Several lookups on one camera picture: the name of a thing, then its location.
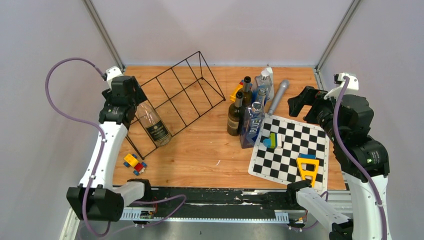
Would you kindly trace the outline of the dark green wine bottle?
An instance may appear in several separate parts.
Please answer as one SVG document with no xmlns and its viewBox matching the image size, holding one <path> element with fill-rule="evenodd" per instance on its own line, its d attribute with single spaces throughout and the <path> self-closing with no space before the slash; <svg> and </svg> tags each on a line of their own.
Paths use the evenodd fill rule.
<svg viewBox="0 0 424 240">
<path fill-rule="evenodd" d="M 251 103 L 252 103 L 252 90 L 251 90 L 251 77 L 250 76 L 245 76 L 243 79 L 243 85 L 242 85 L 242 93 L 243 93 L 243 100 L 242 100 L 242 105 L 244 107 L 248 107 Z"/>
</svg>

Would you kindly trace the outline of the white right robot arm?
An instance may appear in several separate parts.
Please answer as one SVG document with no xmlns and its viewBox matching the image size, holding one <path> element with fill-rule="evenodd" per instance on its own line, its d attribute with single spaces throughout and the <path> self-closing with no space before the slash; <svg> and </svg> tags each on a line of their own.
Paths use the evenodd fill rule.
<svg viewBox="0 0 424 240">
<path fill-rule="evenodd" d="M 331 240 L 389 240 L 386 190 L 390 172 L 386 148 L 369 135 L 374 111 L 365 97 L 345 94 L 325 98 L 326 91 L 306 86 L 288 100 L 289 115 L 319 125 L 333 143 L 333 153 L 347 181 L 353 217 L 337 211 L 312 192 L 305 180 L 291 183 L 285 195 L 292 209 L 304 207 L 326 228 Z"/>
</svg>

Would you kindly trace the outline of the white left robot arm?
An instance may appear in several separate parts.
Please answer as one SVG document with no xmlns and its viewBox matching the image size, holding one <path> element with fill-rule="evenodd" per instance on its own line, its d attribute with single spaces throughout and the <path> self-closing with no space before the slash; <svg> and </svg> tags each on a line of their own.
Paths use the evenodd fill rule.
<svg viewBox="0 0 424 240">
<path fill-rule="evenodd" d="M 114 188 L 113 175 L 118 155 L 137 106 L 147 100 L 134 76 L 111 79 L 102 92 L 105 103 L 99 112 L 97 142 L 86 172 L 78 186 L 69 187 L 66 199 L 79 220 L 117 222 L 124 208 L 137 202 L 149 206 L 153 193 L 148 180 L 130 179 Z"/>
</svg>

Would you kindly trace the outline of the olive green wine bottle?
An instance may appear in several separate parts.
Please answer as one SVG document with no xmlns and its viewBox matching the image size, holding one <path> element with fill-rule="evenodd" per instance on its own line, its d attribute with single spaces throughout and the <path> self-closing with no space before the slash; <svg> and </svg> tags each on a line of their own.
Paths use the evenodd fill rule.
<svg viewBox="0 0 424 240">
<path fill-rule="evenodd" d="M 235 102 L 228 108 L 227 132 L 231 136 L 238 136 L 241 132 L 243 117 L 246 105 L 244 103 L 243 91 L 238 91 L 235 95 Z"/>
</svg>

